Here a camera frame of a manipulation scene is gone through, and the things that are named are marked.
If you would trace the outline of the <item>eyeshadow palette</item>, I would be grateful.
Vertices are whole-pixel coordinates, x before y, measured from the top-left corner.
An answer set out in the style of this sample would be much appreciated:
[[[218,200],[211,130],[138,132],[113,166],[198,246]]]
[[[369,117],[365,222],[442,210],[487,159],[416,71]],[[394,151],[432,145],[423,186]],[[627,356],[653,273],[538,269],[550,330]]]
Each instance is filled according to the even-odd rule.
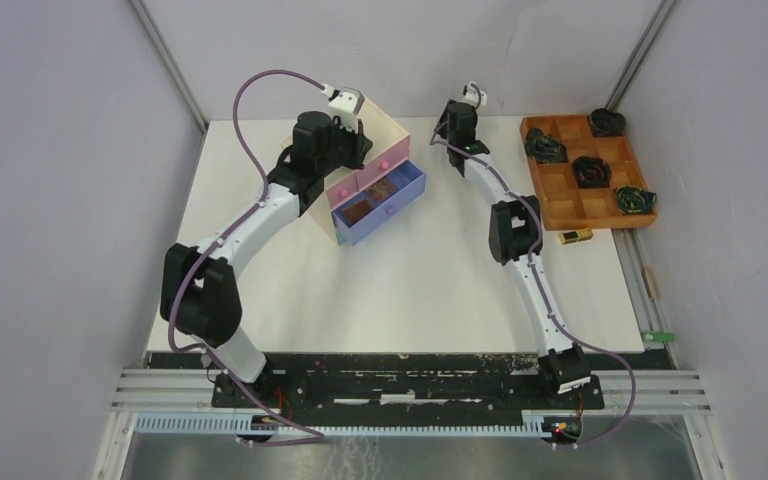
[[[366,194],[376,203],[381,204],[399,191],[399,187],[388,177],[382,177],[366,190]]]

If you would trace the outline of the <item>brown square blush compact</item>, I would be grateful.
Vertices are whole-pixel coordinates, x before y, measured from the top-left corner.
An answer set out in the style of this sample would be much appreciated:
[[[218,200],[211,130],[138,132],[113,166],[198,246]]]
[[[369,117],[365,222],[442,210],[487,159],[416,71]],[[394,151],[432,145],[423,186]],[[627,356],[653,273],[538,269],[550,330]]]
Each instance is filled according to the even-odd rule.
[[[349,227],[354,226],[359,221],[368,216],[376,208],[376,205],[366,198],[347,204],[339,211],[341,218]]]

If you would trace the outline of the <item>purple wide drawer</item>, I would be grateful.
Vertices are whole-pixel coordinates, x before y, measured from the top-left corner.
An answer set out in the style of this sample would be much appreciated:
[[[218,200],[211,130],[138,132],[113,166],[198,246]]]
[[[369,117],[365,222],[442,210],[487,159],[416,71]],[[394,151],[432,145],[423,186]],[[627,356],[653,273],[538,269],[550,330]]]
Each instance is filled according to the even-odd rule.
[[[406,160],[332,212],[338,244],[356,245],[425,191],[426,174]]]

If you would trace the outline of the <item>rose gold lipstick tube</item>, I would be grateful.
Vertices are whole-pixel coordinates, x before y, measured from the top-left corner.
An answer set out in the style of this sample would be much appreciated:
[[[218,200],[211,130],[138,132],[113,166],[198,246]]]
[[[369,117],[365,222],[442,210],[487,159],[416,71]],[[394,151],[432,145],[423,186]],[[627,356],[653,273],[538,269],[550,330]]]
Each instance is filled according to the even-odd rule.
[[[651,269],[648,267],[643,267],[641,269],[641,272],[642,272],[644,286],[646,288],[648,298],[652,302],[655,302],[656,300],[659,299],[659,291],[658,291],[658,286],[657,286],[654,274],[651,271]]]

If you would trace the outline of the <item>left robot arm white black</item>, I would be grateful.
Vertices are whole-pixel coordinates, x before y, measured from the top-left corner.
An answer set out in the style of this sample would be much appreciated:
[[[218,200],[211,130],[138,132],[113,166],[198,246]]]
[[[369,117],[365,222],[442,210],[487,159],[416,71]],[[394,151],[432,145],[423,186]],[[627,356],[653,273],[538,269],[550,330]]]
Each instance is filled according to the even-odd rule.
[[[264,184],[240,216],[194,246],[176,243],[164,258],[159,314],[176,333],[194,339],[222,369],[235,375],[236,392],[254,407],[267,404],[274,379],[267,359],[246,334],[237,280],[248,263],[284,227],[323,194],[340,168],[361,169],[372,141],[362,120],[307,111],[297,117],[291,142],[264,174]]]

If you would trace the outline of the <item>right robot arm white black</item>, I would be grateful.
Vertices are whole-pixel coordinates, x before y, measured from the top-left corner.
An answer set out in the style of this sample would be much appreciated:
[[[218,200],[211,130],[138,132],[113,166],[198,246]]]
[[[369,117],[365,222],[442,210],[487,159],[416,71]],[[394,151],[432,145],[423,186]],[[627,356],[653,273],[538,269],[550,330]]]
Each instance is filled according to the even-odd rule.
[[[490,205],[491,256],[512,279],[532,324],[538,352],[537,392],[551,408],[572,401],[591,380],[580,343],[568,331],[550,288],[541,256],[544,229],[536,196],[514,192],[489,149],[477,138],[477,107],[465,100],[447,102],[434,127],[432,145],[443,146],[450,165]]]

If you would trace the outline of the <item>green lipstick tube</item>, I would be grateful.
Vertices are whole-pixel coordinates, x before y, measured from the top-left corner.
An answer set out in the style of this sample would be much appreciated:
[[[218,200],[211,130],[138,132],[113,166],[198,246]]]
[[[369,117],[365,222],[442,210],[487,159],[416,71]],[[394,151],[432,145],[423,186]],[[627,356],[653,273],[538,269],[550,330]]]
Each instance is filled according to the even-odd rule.
[[[672,343],[676,337],[673,333],[663,331],[642,332],[641,338],[644,342]]]

